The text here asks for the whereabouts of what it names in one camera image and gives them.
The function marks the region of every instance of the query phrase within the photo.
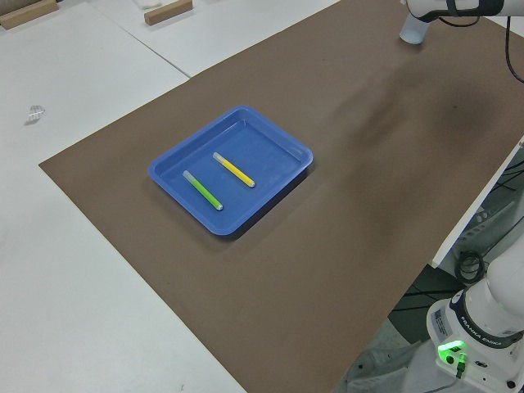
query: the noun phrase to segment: robot label sticker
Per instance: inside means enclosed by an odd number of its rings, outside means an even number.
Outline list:
[[[439,338],[439,341],[444,341],[451,335],[451,327],[448,323],[448,319],[445,316],[445,309],[438,309],[431,315],[431,323],[433,329]]]

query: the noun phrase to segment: blue tray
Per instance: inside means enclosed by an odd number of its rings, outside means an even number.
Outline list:
[[[217,151],[255,181],[249,188],[213,158]],[[247,106],[237,106],[156,158],[149,175],[216,235],[234,233],[313,162],[311,150]],[[224,206],[216,210],[188,170]]]

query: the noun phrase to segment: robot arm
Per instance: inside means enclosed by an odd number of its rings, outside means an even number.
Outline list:
[[[423,22],[439,16],[524,16],[524,0],[405,0]]]

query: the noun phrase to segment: green indicator light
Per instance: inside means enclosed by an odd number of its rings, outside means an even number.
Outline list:
[[[461,348],[464,345],[464,341],[451,341],[447,344],[442,344],[441,346],[438,346],[439,352],[444,352],[446,350],[450,350],[452,348],[458,347]]]

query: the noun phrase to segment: brown paper sheet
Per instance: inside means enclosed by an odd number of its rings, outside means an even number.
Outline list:
[[[412,47],[406,12],[342,1],[41,164],[250,393],[328,393],[522,135],[503,29],[435,23]],[[229,241],[147,167],[240,104],[315,165]]]

